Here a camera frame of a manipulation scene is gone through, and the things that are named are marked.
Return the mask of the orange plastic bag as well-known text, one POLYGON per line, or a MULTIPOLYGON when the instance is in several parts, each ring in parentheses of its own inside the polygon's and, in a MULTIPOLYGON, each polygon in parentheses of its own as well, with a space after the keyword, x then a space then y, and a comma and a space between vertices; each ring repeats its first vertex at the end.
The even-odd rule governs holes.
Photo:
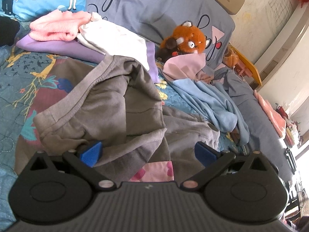
POLYGON ((233 68, 238 63, 238 61, 239 56, 237 55, 237 53, 235 53, 233 49, 227 48, 223 56, 223 64, 225 64, 229 68, 233 68))

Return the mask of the grey printed sofa cover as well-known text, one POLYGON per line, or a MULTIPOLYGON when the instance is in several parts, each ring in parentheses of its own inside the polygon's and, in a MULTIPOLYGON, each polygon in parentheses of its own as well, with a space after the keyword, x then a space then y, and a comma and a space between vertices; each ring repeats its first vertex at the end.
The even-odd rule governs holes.
POLYGON ((207 68, 224 80, 225 92, 249 128, 249 150, 260 150, 279 170, 283 181, 293 178, 283 145, 251 87, 230 69, 221 67, 235 29, 230 15, 215 0, 86 0, 87 10, 156 44, 173 38, 180 53, 196 53, 197 37, 204 41, 207 68))

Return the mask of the folded coral pink garment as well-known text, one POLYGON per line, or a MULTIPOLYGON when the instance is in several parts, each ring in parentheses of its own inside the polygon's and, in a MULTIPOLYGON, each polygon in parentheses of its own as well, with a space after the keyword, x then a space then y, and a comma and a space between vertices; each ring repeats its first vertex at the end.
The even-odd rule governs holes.
POLYGON ((90 19, 88 12, 62 12, 56 9, 31 22, 29 36, 36 41, 72 41, 79 33, 79 27, 90 19))

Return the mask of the light blue garment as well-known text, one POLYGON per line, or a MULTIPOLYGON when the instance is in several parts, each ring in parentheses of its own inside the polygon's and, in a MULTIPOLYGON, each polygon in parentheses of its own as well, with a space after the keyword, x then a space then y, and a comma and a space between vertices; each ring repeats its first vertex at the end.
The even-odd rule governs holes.
POLYGON ((210 85, 203 81, 184 78, 169 82, 169 85, 220 132, 232 132, 237 128, 240 134, 239 145, 243 146, 249 142, 248 125, 221 83, 210 85))

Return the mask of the black clothes pile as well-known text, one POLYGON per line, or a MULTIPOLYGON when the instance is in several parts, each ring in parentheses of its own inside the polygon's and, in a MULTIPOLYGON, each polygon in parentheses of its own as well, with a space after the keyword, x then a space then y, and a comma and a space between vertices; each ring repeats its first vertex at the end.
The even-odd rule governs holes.
POLYGON ((1 16, 0 19, 0 46, 12 46, 19 32, 20 24, 9 17, 1 16))

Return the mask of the grey garment with pink cuffs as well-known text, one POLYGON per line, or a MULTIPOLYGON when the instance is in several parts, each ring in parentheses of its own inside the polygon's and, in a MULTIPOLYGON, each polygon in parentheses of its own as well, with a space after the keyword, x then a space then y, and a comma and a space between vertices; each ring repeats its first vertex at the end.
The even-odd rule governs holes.
POLYGON ((164 106, 149 73, 132 58, 95 67, 57 62, 38 89, 15 152, 20 173, 40 150, 57 156, 96 142, 91 166, 116 183, 181 182, 200 172, 194 146, 217 149, 219 130, 202 116, 164 106))

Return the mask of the white air conditioner unit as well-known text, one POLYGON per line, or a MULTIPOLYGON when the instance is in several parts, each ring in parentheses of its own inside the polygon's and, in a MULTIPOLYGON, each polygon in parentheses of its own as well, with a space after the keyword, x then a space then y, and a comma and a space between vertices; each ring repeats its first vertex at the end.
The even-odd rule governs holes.
POLYGON ((255 66, 262 79, 257 92, 288 114, 296 112, 308 98, 308 4, 297 6, 255 66))

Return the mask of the yellow flat board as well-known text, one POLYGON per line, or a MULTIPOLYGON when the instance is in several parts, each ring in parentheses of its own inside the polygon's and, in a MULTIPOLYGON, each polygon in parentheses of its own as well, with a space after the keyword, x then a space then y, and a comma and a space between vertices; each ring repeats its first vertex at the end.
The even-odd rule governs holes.
POLYGON ((255 82, 258 83, 258 85, 262 86, 262 80, 259 74, 258 69, 256 66, 249 61, 239 50, 237 50, 233 45, 230 45, 230 48, 237 54, 239 57, 239 60, 244 64, 244 66, 252 73, 252 78, 255 80, 255 82))

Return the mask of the pink cloth under plush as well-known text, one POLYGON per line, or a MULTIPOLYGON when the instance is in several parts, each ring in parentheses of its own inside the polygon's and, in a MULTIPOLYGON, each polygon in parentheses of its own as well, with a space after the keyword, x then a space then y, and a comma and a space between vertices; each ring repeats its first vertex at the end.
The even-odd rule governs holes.
POLYGON ((214 70, 206 65, 205 53, 172 57, 163 65, 162 73, 169 81, 189 78, 210 83, 214 78, 214 70))

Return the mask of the folded purple garment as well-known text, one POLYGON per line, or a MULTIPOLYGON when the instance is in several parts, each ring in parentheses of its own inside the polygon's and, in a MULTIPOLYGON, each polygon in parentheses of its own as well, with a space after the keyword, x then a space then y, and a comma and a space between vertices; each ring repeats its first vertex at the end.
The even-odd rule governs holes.
MULTIPOLYGON (((16 46, 30 52, 51 53, 99 64, 105 57, 95 50, 83 46, 77 40, 72 41, 36 41, 27 34, 17 41, 16 46)), ((155 45, 147 41, 147 61, 150 67, 148 73, 154 83, 159 83, 158 68, 155 64, 155 45)))

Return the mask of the black plastic tool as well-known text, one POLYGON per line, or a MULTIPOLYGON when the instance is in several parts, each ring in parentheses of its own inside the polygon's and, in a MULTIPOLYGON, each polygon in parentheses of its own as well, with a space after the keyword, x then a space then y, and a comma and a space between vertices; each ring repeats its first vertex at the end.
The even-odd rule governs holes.
POLYGON ((297 168, 296 168, 296 161, 295 161, 295 158, 291 152, 291 150, 289 148, 285 148, 285 151, 284 151, 284 155, 285 155, 285 158, 291 168, 291 171, 292 171, 292 174, 295 175, 296 171, 297 171, 297 168))

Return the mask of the blue floral quilted blanket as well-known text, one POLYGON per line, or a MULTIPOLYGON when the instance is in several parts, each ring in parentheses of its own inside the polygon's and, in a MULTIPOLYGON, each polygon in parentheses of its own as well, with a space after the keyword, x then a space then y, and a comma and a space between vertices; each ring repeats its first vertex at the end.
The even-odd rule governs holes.
MULTIPOLYGON (((6 229, 15 221, 9 206, 8 193, 19 175, 14 169, 15 152, 28 112, 38 89, 52 67, 57 62, 67 59, 73 58, 23 51, 16 46, 1 48, 1 229, 6 229)), ((75 58, 73 60, 92 67, 98 65, 75 58)), ((170 87, 168 81, 159 79, 160 82, 154 85, 164 106, 200 115, 170 87)), ((219 131, 219 133, 218 147, 215 150, 241 151, 241 146, 227 138, 228 132, 219 131)))

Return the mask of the red panda plush toy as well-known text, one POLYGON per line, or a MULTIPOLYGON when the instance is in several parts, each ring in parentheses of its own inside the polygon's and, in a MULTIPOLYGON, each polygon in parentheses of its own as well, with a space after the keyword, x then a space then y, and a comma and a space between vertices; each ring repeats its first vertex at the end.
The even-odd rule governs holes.
POLYGON ((155 58, 161 62, 168 59, 191 53, 202 53, 206 48, 207 37, 193 25, 191 21, 176 26, 172 35, 163 39, 159 49, 155 52, 155 58))

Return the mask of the folded white garment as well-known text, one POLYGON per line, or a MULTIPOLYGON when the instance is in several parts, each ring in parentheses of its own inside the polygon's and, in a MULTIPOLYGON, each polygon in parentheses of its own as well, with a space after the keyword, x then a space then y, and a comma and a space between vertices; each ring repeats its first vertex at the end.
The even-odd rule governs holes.
POLYGON ((107 21, 92 12, 87 24, 79 27, 78 42, 104 55, 131 57, 148 71, 147 46, 144 38, 127 28, 107 21))

